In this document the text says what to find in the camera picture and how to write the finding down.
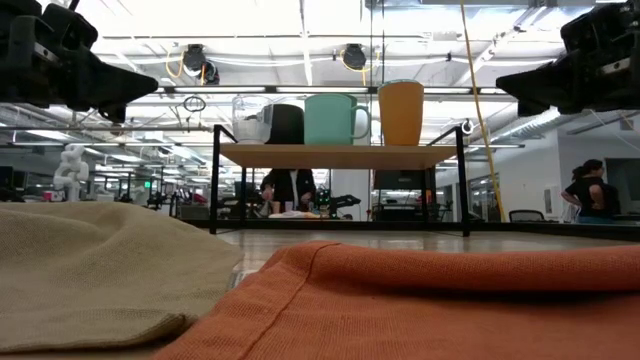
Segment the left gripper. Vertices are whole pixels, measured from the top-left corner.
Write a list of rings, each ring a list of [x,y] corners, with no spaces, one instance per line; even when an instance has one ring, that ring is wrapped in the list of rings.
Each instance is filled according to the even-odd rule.
[[[0,0],[0,102],[98,109],[123,124],[127,105],[158,82],[90,51],[98,32],[75,11],[79,1],[43,8],[37,0]]]

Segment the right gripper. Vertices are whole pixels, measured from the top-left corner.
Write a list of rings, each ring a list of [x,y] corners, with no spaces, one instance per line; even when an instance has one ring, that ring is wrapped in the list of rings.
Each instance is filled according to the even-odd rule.
[[[496,79],[517,99],[519,117],[640,110],[640,0],[602,4],[561,28],[566,54]]]

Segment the orange plastic cup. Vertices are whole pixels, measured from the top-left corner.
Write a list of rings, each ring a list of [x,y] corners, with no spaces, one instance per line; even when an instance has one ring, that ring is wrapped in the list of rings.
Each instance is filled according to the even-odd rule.
[[[378,88],[383,140],[389,146],[417,146],[423,122],[423,85],[396,83]]]

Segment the clear plastic mug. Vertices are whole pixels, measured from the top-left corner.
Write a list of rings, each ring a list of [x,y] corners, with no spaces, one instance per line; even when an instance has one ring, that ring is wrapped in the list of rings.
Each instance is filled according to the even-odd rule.
[[[233,135],[238,143],[266,144],[271,136],[273,103],[264,96],[237,95],[232,100]]]

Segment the black mug with yellow inside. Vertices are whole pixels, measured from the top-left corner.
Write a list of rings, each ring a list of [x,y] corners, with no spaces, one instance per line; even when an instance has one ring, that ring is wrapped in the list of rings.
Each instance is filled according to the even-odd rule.
[[[270,138],[267,144],[304,143],[304,110],[295,105],[274,104]]]

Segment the light blue mug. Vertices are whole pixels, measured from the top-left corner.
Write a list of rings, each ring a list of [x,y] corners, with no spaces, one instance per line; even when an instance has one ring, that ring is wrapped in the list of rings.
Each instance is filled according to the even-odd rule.
[[[324,93],[308,97],[304,110],[305,145],[352,145],[366,137],[371,128],[367,106],[359,105],[354,96]],[[366,127],[362,134],[356,130],[357,112],[364,113]]]

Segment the wooden shelf with black legs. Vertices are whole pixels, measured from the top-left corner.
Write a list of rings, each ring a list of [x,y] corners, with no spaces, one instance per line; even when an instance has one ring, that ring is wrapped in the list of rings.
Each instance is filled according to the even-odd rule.
[[[243,145],[222,125],[213,128],[213,163],[208,228],[216,234],[220,158],[239,165],[241,189],[246,189],[249,168],[346,169],[346,170],[427,170],[450,158],[457,158],[458,179],[466,182],[464,140],[455,126],[425,146],[363,145]]]

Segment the white robot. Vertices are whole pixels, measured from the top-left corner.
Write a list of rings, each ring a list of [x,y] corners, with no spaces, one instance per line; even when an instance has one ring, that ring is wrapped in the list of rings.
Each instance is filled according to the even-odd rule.
[[[60,163],[54,172],[53,186],[65,191],[68,202],[79,200],[80,182],[89,178],[89,165],[82,160],[85,147],[68,144],[60,154]]]

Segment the person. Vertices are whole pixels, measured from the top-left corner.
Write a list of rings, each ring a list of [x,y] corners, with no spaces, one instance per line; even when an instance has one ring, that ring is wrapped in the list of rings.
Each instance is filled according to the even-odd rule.
[[[310,169],[272,169],[263,179],[262,197],[273,214],[292,210],[308,211],[314,200],[316,186]]]
[[[579,224],[614,223],[619,210],[618,191],[604,179],[601,160],[589,159],[572,171],[572,183],[562,193],[562,198],[579,208]]]

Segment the overhead light bar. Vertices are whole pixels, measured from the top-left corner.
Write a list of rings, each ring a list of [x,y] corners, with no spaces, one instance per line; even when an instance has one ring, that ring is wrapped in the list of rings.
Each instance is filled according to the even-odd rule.
[[[476,89],[478,95],[507,95],[498,88],[480,87]],[[154,94],[377,94],[378,87],[348,87],[348,86],[164,86]],[[424,87],[424,94],[434,95],[473,95],[471,87]]]

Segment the black office chair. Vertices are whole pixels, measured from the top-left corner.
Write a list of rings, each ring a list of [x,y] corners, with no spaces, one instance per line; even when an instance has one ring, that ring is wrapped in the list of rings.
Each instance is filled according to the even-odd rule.
[[[544,222],[545,216],[537,210],[512,210],[509,212],[509,221],[516,222]]]

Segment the beige cloth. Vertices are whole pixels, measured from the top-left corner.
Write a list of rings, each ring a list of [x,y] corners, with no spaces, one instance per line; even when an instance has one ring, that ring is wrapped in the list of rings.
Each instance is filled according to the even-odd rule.
[[[0,203],[0,353],[120,348],[183,332],[240,248],[115,202]]]

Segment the white fabric tag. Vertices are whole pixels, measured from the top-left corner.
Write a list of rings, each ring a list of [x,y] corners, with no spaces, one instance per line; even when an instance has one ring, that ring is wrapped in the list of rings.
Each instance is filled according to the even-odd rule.
[[[248,276],[256,273],[256,270],[238,270],[231,274],[228,289],[237,287]]]

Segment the orange cloth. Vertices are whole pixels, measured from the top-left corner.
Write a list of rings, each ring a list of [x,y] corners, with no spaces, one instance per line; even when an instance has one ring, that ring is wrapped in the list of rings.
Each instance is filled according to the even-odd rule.
[[[285,247],[153,360],[640,360],[640,245]]]

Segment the black metal table frame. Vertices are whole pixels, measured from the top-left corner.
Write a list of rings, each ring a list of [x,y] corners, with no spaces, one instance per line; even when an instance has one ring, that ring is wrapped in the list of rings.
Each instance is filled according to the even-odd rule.
[[[423,231],[459,232],[524,232],[545,235],[575,236],[592,239],[619,240],[640,243],[640,226],[630,225],[585,225],[545,222],[516,223],[456,223],[456,222],[357,222],[345,220],[215,220],[214,230],[318,230],[318,231]]]

